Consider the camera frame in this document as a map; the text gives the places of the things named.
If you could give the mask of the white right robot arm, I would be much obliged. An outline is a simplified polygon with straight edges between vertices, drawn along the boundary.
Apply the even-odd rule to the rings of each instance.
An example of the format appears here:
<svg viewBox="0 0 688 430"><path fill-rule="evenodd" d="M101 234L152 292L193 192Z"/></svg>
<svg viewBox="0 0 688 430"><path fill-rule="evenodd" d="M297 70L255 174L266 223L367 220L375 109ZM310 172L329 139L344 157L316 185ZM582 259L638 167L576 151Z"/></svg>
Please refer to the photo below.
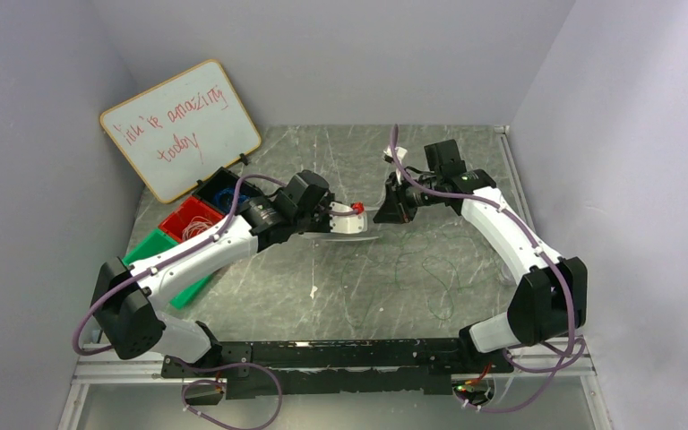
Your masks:
<svg viewBox="0 0 688 430"><path fill-rule="evenodd" d="M424 148L427 170L403 165L406 150L392 139L384 152L395 170L385 181L376 224L406 224L421 207L442 204L469 222L502 258L517 284L505 311L461 330L473 351L533 346L567 335L571 353L586 320L587 270L578 257L564 258L511 208L494 179L469 169L454 140Z"/></svg>

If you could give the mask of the white perforated filament spool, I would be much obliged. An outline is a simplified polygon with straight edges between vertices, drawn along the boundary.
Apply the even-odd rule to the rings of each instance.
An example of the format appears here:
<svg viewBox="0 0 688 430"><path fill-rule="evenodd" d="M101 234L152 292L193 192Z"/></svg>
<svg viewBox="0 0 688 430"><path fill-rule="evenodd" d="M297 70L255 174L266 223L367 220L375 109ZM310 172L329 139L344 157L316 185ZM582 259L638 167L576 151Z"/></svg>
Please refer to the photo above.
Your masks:
<svg viewBox="0 0 688 430"><path fill-rule="evenodd" d="M354 206L349 206L353 209L364 211L366 214L365 207L360 203L356 203ZM380 238L378 233L374 233L369 230L369 217L368 217L368 230L365 233L358 235L338 235L333 233L306 233L302 234L301 237L310 240L322 240L331 242L361 242L361 241L374 241Z"/></svg>

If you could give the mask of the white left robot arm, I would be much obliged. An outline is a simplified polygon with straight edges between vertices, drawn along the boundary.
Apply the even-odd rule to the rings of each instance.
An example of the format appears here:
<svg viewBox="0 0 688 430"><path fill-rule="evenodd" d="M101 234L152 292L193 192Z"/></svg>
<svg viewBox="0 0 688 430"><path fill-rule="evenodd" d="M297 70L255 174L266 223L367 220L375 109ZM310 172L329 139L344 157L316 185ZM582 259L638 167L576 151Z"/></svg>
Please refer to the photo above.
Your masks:
<svg viewBox="0 0 688 430"><path fill-rule="evenodd" d="M202 322L164 312L172 298L233 262L327 228L332 201L328 182L303 170L270 196L233 202L215 226L166 252L126 265L102 264L87 314L108 339L108 349L128 360L154 351L186 363L219 358L221 345Z"/></svg>

